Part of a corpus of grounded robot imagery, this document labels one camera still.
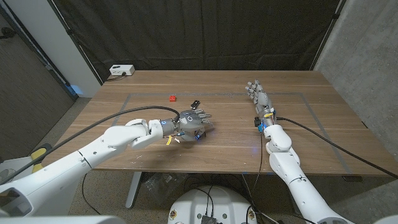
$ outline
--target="black curtain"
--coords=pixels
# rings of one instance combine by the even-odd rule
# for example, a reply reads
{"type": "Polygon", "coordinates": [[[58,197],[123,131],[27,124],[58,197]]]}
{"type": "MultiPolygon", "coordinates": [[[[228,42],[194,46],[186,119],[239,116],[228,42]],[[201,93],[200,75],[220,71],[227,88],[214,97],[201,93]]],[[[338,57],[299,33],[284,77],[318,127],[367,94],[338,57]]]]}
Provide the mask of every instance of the black curtain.
{"type": "Polygon", "coordinates": [[[339,0],[54,0],[100,77],[136,70],[309,70],[339,0]]]}

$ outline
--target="power strip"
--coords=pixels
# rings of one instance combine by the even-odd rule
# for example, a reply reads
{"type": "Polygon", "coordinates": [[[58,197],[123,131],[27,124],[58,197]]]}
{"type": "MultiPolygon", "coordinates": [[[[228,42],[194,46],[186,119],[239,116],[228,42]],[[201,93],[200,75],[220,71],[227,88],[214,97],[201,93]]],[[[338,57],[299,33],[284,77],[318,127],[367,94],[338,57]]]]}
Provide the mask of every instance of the power strip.
{"type": "Polygon", "coordinates": [[[109,69],[111,75],[122,75],[126,72],[126,75],[132,75],[136,69],[132,65],[112,65],[109,69]]]}

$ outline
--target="plastic bag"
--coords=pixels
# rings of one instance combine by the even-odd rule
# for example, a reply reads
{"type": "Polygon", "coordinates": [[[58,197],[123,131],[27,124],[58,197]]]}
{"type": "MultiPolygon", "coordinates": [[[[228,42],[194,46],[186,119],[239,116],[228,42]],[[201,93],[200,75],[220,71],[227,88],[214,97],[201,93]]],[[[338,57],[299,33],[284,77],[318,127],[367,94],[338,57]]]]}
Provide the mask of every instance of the plastic bag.
{"type": "Polygon", "coordinates": [[[156,203],[161,205],[186,178],[184,173],[156,173],[144,185],[156,203]]]}

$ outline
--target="wooden table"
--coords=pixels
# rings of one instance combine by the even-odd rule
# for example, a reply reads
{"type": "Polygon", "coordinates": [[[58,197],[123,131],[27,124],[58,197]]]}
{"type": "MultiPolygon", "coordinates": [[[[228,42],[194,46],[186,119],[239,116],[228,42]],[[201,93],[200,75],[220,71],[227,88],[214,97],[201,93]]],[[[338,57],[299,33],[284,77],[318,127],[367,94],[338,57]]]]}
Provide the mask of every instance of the wooden table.
{"type": "MultiPolygon", "coordinates": [[[[214,128],[207,131],[205,138],[198,142],[172,141],[169,146],[164,139],[141,150],[127,149],[96,169],[256,174],[261,158],[260,134],[254,127],[254,104],[244,89],[255,78],[271,98],[277,116],[304,124],[339,146],[398,174],[394,158],[319,72],[135,71],[131,77],[105,83],[61,140],[118,111],[148,105],[183,111],[190,109],[194,100],[200,100],[200,108],[213,115],[210,120],[214,128]],[[170,103],[170,95],[176,95],[177,102],[170,103]]],[[[125,125],[136,118],[174,116],[162,110],[125,114],[51,153],[44,164],[85,146],[112,125],[125,125]]],[[[292,138],[306,174],[383,175],[294,124],[286,121],[279,124],[292,138]]],[[[261,172],[273,172],[265,147],[263,153],[261,172]]]]}

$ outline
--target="yellow tag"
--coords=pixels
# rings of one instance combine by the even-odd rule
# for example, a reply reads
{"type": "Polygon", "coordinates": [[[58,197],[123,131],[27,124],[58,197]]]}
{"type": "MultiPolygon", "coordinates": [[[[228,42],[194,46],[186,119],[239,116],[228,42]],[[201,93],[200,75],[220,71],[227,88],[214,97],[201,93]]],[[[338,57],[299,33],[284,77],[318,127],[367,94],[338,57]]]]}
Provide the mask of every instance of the yellow tag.
{"type": "Polygon", "coordinates": [[[167,141],[166,146],[168,146],[170,144],[170,142],[172,142],[172,137],[171,136],[169,136],[169,140],[167,141]]]}

